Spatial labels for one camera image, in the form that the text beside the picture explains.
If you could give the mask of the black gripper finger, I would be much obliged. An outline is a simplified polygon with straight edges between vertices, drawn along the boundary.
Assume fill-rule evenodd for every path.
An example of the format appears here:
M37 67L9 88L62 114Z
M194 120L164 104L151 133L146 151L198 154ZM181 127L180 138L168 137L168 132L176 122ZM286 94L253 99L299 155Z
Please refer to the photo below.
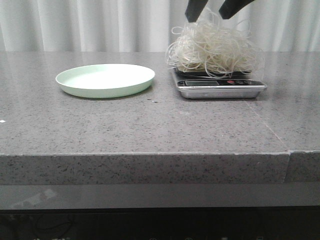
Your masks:
M189 0L185 10L185 17L189 23L194 23L198 20L208 0Z
M224 20L229 20L241 9L254 0L225 0L219 9L219 14Z

